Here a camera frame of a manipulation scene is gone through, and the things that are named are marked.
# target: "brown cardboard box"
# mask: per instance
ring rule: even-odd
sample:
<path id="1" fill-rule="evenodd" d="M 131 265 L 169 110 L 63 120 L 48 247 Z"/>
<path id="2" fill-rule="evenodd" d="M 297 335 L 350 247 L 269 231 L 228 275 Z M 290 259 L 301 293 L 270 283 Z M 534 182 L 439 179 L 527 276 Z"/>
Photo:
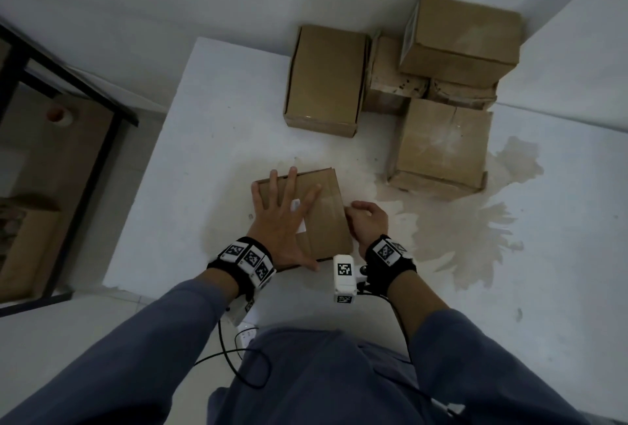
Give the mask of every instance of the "brown cardboard box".
<path id="1" fill-rule="evenodd" d="M 31 294 L 35 274 L 59 212 L 18 199 L 0 199 L 0 302 Z"/>
<path id="2" fill-rule="evenodd" d="M 492 116 L 492 112 L 412 100 L 399 123 L 388 182 L 446 199 L 483 190 Z"/>
<path id="3" fill-rule="evenodd" d="M 401 116 L 410 98 L 422 98 L 429 80 L 399 72 L 401 40 L 375 35 L 366 74 L 363 111 Z"/>
<path id="4" fill-rule="evenodd" d="M 286 124 L 353 137 L 368 51 L 369 38 L 363 33 L 302 26 L 288 75 Z"/>
<path id="5" fill-rule="evenodd" d="M 279 202 L 283 199 L 287 178 L 279 178 Z M 265 208 L 268 208 L 268 182 L 269 179 L 259 181 L 259 192 Z M 303 200 L 310 187 L 316 184 L 321 184 L 323 190 L 305 216 L 305 231 L 296 234 L 296 242 L 303 253 L 320 261 L 334 255 L 349 255 L 353 251 L 353 239 L 345 217 L 336 171 L 329 167 L 299 173 L 294 198 Z"/>
<path id="6" fill-rule="evenodd" d="M 521 15 L 455 0 L 419 0 L 403 39 L 399 71 L 491 87 L 519 63 Z"/>
<path id="7" fill-rule="evenodd" d="M 491 88 L 473 88 L 433 78 L 429 81 L 428 94 L 425 98 L 459 108 L 486 111 L 497 101 L 497 83 Z"/>

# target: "electrical outlet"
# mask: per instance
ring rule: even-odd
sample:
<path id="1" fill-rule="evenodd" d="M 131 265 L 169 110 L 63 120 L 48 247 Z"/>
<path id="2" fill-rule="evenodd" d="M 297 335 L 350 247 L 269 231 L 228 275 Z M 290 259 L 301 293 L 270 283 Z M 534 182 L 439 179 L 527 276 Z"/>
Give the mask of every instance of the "electrical outlet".
<path id="1" fill-rule="evenodd" d="M 237 330 L 238 333 L 235 338 L 237 347 L 238 349 L 246 349 L 257 335 L 257 326 L 248 323 L 240 323 Z"/>

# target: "stack of cardboard boxes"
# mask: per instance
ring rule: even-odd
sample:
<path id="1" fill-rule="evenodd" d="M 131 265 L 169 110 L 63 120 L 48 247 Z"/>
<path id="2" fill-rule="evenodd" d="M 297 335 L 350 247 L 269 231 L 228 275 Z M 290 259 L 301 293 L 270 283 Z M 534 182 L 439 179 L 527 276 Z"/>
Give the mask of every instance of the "stack of cardboard boxes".
<path id="1" fill-rule="evenodd" d="M 403 40 L 303 26 L 284 117 L 352 137 L 362 110 L 396 115 L 388 182 L 446 199 L 470 195 L 486 187 L 487 110 L 521 41 L 518 13 L 455 0 L 419 0 Z"/>

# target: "white tabletop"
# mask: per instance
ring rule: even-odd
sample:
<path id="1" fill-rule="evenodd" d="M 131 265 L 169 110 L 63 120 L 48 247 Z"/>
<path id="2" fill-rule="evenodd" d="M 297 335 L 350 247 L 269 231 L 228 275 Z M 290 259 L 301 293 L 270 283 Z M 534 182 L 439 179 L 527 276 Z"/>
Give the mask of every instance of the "white tabletop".
<path id="1" fill-rule="evenodd" d="M 497 105 L 487 191 L 435 201 L 382 182 L 392 117 L 363 113 L 353 139 L 287 127 L 288 64 L 197 41 L 104 284 L 159 297 L 246 233 L 252 180 L 331 166 L 345 203 L 388 212 L 391 236 L 446 302 L 577 408 L 628 419 L 628 135 Z M 247 321 L 405 349 L 385 302 L 333 303 L 325 265 L 277 275 Z"/>

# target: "white marker cube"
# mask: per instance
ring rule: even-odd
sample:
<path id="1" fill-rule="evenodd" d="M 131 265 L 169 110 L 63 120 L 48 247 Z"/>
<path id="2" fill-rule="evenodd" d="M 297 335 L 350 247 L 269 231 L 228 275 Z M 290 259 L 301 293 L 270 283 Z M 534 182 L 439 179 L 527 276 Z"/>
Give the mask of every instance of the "white marker cube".
<path id="1" fill-rule="evenodd" d="M 350 304 L 357 295 L 356 267 L 351 255 L 334 256 L 334 302 Z"/>

